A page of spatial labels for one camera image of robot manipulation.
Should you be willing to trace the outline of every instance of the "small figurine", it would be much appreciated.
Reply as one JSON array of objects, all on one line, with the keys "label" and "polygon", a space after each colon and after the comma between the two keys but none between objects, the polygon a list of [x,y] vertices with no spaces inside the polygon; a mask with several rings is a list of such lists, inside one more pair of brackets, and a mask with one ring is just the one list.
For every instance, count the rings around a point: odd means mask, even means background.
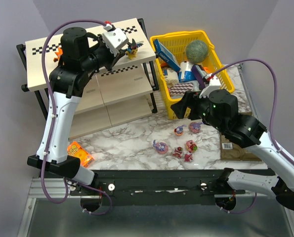
[{"label": "small figurine", "polygon": [[190,125],[188,126],[188,128],[193,132],[193,133],[199,133],[201,130],[201,125],[203,123],[202,122],[192,122],[190,123]]},{"label": "small figurine", "polygon": [[177,127],[175,130],[174,130],[174,134],[176,136],[181,136],[183,134],[183,127],[186,127],[186,125],[182,125],[182,126],[179,126]]},{"label": "small figurine", "polygon": [[197,150],[197,146],[193,140],[189,140],[186,142],[186,149],[188,152],[195,152]]},{"label": "small figurine", "polygon": [[156,140],[153,141],[153,145],[152,145],[156,151],[159,153],[159,154],[165,154],[168,152],[168,146],[166,143],[164,142],[157,142],[156,143]]},{"label": "small figurine", "polygon": [[182,158],[182,153],[183,153],[183,148],[176,147],[176,148],[174,148],[173,156],[178,157],[178,158]]},{"label": "small figurine", "polygon": [[63,54],[62,48],[59,47],[58,48],[58,52],[55,52],[55,54],[57,55],[56,58],[53,59],[54,62],[58,62],[60,60],[61,55]]},{"label": "small figurine", "polygon": [[191,162],[193,161],[193,154],[191,152],[188,152],[184,156],[184,161],[185,162]]},{"label": "small figurine", "polygon": [[136,57],[138,48],[143,46],[143,43],[136,43],[136,41],[134,39],[132,39],[132,43],[127,43],[128,48],[125,50],[126,55],[128,56],[128,58],[131,60],[132,58]]}]

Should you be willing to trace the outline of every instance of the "yellow basket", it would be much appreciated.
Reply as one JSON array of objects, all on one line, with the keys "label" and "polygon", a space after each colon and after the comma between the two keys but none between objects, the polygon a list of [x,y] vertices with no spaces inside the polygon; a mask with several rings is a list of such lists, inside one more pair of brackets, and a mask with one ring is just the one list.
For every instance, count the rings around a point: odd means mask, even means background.
[{"label": "yellow basket", "polygon": [[[155,39],[158,39],[172,54],[174,54],[179,63],[184,61],[183,52],[184,52],[185,46],[187,46],[193,40],[202,40],[207,44],[209,48],[209,52],[208,52],[208,57],[200,64],[203,67],[208,67],[211,73],[215,72],[216,70],[222,67],[220,60],[217,57],[217,54],[215,53],[215,50],[214,50],[215,47],[210,42],[210,39],[207,37],[204,31],[181,31],[181,32],[168,33],[168,34],[160,35],[160,36],[152,36],[150,37],[150,42],[154,51],[156,51],[153,45],[153,41]],[[171,109],[171,105],[179,102],[180,99],[171,99],[170,94],[168,92],[168,87],[165,81],[165,77],[161,70],[161,66],[160,66],[161,63],[163,63],[162,59],[160,58],[156,59],[155,70],[156,70],[156,75],[159,82],[160,91],[166,105],[168,118],[177,119],[173,110]],[[227,89],[230,93],[232,93],[235,90],[235,87],[232,81],[230,80],[226,70],[218,73],[217,76],[221,82],[221,89]],[[188,108],[185,112],[184,117],[188,117],[189,114],[190,114],[190,109]]]}]

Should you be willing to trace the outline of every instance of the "wooden shelf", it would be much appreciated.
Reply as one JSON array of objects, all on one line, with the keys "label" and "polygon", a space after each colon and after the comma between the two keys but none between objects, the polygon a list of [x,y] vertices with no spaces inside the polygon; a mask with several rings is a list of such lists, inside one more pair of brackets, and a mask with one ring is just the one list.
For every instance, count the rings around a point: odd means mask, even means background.
[{"label": "wooden shelf", "polygon": [[86,85],[75,115],[103,107],[103,99],[95,76]]},{"label": "wooden shelf", "polygon": [[113,74],[97,75],[105,106],[152,93],[152,87],[139,64]]},{"label": "wooden shelf", "polygon": [[112,126],[124,124],[151,115],[145,96],[106,106]]},{"label": "wooden shelf", "polygon": [[70,139],[82,137],[112,127],[106,107],[74,115]]},{"label": "wooden shelf", "polygon": [[[113,67],[114,70],[126,68],[131,65],[148,63],[156,59],[156,55],[136,18],[114,22],[113,25],[123,29],[130,42],[132,39],[135,39],[137,43],[143,43],[143,45],[138,49],[138,53],[135,58],[130,60],[127,56],[122,57]],[[88,28],[86,31],[96,35],[105,32],[102,26]],[[62,34],[53,36],[48,44],[48,52],[46,53],[45,58],[48,76],[58,65],[58,63],[53,61],[53,58],[56,57],[55,52],[58,51],[61,36]],[[47,87],[43,77],[41,64],[41,51],[45,40],[46,38],[41,38],[25,42],[27,57],[27,86],[30,91],[36,91]],[[89,39],[88,43],[90,47],[96,44],[96,42],[93,42],[92,39]],[[107,70],[105,68],[101,68],[100,71],[104,73]]]}]

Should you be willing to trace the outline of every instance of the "orange snack bag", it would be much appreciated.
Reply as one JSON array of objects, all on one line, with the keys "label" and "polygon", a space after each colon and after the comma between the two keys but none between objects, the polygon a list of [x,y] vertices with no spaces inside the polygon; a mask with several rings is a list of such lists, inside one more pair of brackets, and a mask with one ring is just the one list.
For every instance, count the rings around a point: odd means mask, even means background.
[{"label": "orange snack bag", "polygon": [[81,165],[84,167],[88,167],[94,161],[94,158],[77,142],[73,142],[68,146],[68,155],[79,158]]}]

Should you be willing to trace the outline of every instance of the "white wall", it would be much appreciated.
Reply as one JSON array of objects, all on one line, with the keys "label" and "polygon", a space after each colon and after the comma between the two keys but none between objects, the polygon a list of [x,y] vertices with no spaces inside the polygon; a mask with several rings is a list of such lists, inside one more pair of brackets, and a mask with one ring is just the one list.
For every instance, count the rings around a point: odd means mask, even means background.
[{"label": "white wall", "polygon": [[205,30],[223,63],[245,58],[277,0],[33,0],[49,30],[71,19],[145,20],[148,37]]},{"label": "white wall", "polygon": [[31,0],[0,0],[0,237],[17,236],[45,121],[34,93],[21,91],[26,72],[16,45],[49,32]]},{"label": "white wall", "polygon": [[[294,156],[294,0],[279,0],[249,57],[264,59],[277,75],[275,137]],[[257,113],[268,126],[273,105],[272,78],[257,63],[246,63],[244,73]]]}]

